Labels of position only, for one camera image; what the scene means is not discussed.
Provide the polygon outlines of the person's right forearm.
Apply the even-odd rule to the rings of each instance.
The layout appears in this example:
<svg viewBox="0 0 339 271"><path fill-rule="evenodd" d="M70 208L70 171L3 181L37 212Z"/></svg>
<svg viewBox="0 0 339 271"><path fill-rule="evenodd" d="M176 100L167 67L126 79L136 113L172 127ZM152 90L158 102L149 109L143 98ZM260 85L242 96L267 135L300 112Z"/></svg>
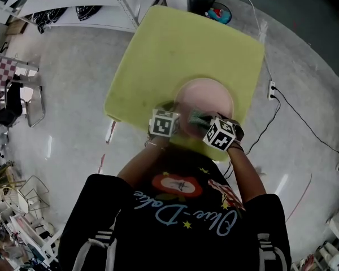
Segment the person's right forearm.
<svg viewBox="0 0 339 271"><path fill-rule="evenodd" d="M242 202L246 203L260 195L266 194L259 174L257 174L242 147L237 142L234 142L227 149L227 153L233 165Z"/></svg>

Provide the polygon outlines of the table with yellow-green tablecloth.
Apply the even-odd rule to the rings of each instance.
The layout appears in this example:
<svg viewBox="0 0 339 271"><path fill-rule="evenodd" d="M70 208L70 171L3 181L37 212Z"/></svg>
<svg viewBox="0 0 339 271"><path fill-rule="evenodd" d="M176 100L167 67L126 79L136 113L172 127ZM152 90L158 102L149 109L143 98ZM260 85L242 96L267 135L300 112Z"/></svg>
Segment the table with yellow-green tablecloth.
<svg viewBox="0 0 339 271"><path fill-rule="evenodd" d="M232 118L242 123L263 57L263 44L236 29L190 12L153 6L122 57L104 112L147 130L154 109L174 102L186 83L209 78L228 90Z"/></svg>

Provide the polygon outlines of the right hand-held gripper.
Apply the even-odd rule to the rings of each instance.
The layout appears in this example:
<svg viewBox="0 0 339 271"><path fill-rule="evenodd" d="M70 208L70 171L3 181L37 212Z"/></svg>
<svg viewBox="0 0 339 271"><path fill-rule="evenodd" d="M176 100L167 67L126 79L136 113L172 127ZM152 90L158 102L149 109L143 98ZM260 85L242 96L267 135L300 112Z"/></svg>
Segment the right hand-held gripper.
<svg viewBox="0 0 339 271"><path fill-rule="evenodd" d="M244 137L244 130L240 124L234 120L223 120L220 113L204 113L199 119L204 123L210 123L203 142L217 150L227 151L233 142L240 143Z"/></svg>

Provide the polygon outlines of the person's left forearm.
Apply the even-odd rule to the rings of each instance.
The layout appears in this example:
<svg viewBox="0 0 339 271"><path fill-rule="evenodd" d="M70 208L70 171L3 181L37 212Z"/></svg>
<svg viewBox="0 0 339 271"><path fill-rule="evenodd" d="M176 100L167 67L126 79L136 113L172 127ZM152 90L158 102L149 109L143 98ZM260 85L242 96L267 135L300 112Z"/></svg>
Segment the person's left forearm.
<svg viewBox="0 0 339 271"><path fill-rule="evenodd" d="M169 142L169 138L160 136L150 139L145 148L118 173L118 177L135 188L146 177L151 166L164 153Z"/></svg>

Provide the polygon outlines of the person's black printed shirt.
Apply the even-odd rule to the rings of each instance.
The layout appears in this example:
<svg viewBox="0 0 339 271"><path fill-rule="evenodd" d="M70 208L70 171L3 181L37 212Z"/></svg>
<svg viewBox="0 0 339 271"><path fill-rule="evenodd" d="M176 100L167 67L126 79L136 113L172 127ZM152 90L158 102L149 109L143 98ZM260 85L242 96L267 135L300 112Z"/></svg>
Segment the person's black printed shirt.
<svg viewBox="0 0 339 271"><path fill-rule="evenodd" d="M209 158L160 151L138 183L90 175L60 238L62 271L290 271L275 194L239 199Z"/></svg>

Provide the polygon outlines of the black mesh waste bin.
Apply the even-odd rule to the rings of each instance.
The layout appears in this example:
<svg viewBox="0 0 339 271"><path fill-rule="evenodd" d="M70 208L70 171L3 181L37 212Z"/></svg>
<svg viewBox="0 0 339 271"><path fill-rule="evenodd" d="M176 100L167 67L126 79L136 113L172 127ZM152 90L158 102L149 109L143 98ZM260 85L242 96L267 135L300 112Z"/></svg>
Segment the black mesh waste bin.
<svg viewBox="0 0 339 271"><path fill-rule="evenodd" d="M197 15L205 16L215 0L188 0L188 11Z"/></svg>

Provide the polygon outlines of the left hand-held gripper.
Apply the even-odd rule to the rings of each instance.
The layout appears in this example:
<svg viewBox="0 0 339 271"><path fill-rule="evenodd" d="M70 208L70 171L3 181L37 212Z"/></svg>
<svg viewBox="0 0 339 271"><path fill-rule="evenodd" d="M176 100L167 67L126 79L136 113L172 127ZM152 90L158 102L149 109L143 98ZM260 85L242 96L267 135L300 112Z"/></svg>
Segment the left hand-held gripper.
<svg viewBox="0 0 339 271"><path fill-rule="evenodd" d="M178 112L178 105L166 105L153 109L149 120L149 134L171 138L180 129L181 114Z"/></svg>

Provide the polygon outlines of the black helmet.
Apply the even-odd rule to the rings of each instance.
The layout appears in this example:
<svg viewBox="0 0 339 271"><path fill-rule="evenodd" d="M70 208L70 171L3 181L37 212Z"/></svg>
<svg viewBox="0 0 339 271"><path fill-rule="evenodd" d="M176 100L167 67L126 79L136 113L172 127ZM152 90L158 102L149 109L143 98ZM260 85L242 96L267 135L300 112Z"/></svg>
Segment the black helmet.
<svg viewBox="0 0 339 271"><path fill-rule="evenodd" d="M50 23L46 11L36 12L32 16L33 22L36 24L40 34L44 33L44 28Z"/></svg>
<svg viewBox="0 0 339 271"><path fill-rule="evenodd" d="M47 24L56 23L66 10L66 7L62 7L45 11Z"/></svg>
<svg viewBox="0 0 339 271"><path fill-rule="evenodd" d="M102 6L76 6L75 10L80 21L84 21L95 15Z"/></svg>

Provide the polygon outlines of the pink large plate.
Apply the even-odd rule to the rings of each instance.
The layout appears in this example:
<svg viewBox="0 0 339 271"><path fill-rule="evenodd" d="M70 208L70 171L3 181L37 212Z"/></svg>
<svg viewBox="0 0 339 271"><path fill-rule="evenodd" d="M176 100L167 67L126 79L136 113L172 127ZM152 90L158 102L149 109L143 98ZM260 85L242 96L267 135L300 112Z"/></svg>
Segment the pink large plate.
<svg viewBox="0 0 339 271"><path fill-rule="evenodd" d="M177 93L175 103L175 112L180 114L181 131L196 139L202 139L205 131L189 121L193 111L205 115L217 112L229 119L234 114L229 91L224 85L210 78L196 78L185 83Z"/></svg>

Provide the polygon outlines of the black bin with rubbish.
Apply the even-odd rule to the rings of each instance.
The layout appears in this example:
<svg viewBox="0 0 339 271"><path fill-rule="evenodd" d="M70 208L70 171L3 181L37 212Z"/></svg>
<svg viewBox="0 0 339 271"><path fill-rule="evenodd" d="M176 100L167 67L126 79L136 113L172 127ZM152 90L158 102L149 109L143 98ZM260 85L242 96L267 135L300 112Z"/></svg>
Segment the black bin with rubbish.
<svg viewBox="0 0 339 271"><path fill-rule="evenodd" d="M214 2L212 7L205 12L205 16L222 24L228 24L232 20L230 9L219 2Z"/></svg>

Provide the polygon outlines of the black metal-frame chair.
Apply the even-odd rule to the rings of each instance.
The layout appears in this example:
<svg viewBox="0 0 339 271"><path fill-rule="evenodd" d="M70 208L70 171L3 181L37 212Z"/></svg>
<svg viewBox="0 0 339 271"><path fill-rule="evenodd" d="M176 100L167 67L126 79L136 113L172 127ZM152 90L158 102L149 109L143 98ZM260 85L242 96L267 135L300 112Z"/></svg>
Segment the black metal-frame chair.
<svg viewBox="0 0 339 271"><path fill-rule="evenodd" d="M41 117L35 122L31 119L29 101L25 101L20 96L20 89L22 86L30 86L34 89L38 89L42 113ZM33 128L45 118L46 111L43 98L43 89L38 83L23 80L8 80L5 84L3 96L4 107L0 109L0 126L5 126L7 128L12 127L15 121L23 114L23 105L25 105L27 123L30 128Z"/></svg>

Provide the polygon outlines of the table with red checkered cloth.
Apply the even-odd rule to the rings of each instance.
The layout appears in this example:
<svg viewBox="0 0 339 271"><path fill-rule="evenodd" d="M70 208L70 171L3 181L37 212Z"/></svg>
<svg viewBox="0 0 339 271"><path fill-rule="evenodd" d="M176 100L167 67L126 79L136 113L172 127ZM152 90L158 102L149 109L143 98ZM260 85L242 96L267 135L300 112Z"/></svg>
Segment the table with red checkered cloth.
<svg viewBox="0 0 339 271"><path fill-rule="evenodd" d="M0 54L0 90L5 87L7 80L13 79L16 65L15 60Z"/></svg>

